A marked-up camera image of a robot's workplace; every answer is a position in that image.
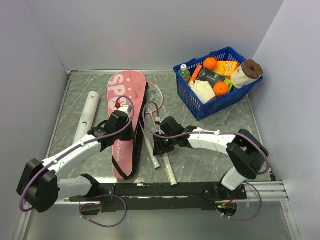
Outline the white shuttlecock tube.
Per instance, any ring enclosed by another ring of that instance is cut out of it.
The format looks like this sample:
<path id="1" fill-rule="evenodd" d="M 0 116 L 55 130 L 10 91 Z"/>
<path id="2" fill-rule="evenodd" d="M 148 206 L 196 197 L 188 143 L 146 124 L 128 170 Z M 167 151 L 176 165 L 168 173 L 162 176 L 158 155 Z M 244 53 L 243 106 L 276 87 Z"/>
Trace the white shuttlecock tube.
<path id="1" fill-rule="evenodd" d="M 95 119 L 99 100 L 100 100 L 99 93 L 95 91 L 89 92 L 82 114 L 80 116 L 77 130 L 73 139 L 73 144 L 81 140 L 88 133 L 88 131 L 92 129 L 92 125 Z"/>

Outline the blue plastic basket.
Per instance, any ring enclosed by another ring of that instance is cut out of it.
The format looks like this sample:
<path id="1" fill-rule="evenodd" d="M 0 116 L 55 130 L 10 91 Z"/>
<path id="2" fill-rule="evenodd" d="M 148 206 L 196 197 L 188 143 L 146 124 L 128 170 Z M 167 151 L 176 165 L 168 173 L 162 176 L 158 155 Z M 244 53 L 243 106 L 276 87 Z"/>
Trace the blue plastic basket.
<path id="1" fill-rule="evenodd" d="M 187 66 L 190 73 L 193 73 L 197 66 L 203 64 L 204 60 L 209 57 L 213 57 L 216 60 L 222 61 L 235 60 L 239 64 L 243 63 L 246 60 L 243 55 L 238 53 L 231 46 L 228 46 L 217 51 L 212 51 L 211 53 L 203 57 L 193 58 L 185 62 L 184 64 Z M 245 85 L 240 89 L 236 89 L 228 93 L 227 95 L 216 98 L 208 103 L 202 103 L 180 75 L 180 68 L 180 63 L 173 67 L 173 71 L 176 74 L 177 94 L 197 121 L 203 120 L 211 116 L 212 114 L 215 114 L 227 107 L 240 102 L 256 84 L 260 83 L 264 79 L 264 77 L 261 76 L 256 81 Z"/>

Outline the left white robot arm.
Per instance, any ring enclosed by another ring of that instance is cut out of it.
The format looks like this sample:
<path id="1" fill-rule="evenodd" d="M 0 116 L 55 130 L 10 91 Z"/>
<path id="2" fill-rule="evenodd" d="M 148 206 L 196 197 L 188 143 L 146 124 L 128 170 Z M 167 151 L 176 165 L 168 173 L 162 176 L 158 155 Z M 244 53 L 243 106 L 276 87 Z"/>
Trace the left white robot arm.
<path id="1" fill-rule="evenodd" d="M 20 195 L 19 209 L 24 213 L 32 210 L 43 213 L 61 199 L 80 196 L 87 201 L 95 200 L 100 184 L 94 177 L 82 174 L 65 179 L 65 175 L 117 140 L 129 141 L 134 137 L 130 111 L 121 107 L 62 152 L 42 161 L 31 159 L 24 167 L 16 190 Z"/>

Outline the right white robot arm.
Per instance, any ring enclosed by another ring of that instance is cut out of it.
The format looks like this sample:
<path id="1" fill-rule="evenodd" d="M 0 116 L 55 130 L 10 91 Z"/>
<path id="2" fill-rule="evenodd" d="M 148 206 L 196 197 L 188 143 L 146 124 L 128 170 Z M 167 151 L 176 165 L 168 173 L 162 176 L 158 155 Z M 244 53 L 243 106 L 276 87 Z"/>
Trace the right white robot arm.
<path id="1" fill-rule="evenodd" d="M 255 180 L 264 165 L 268 168 L 269 152 L 246 129 L 237 132 L 210 131 L 189 125 L 183 127 L 173 117 L 159 124 L 153 133 L 153 155 L 172 152 L 175 146 L 189 149 L 204 149 L 227 155 L 233 167 L 220 180 L 218 193 L 230 199 L 236 189 L 247 180 Z"/>

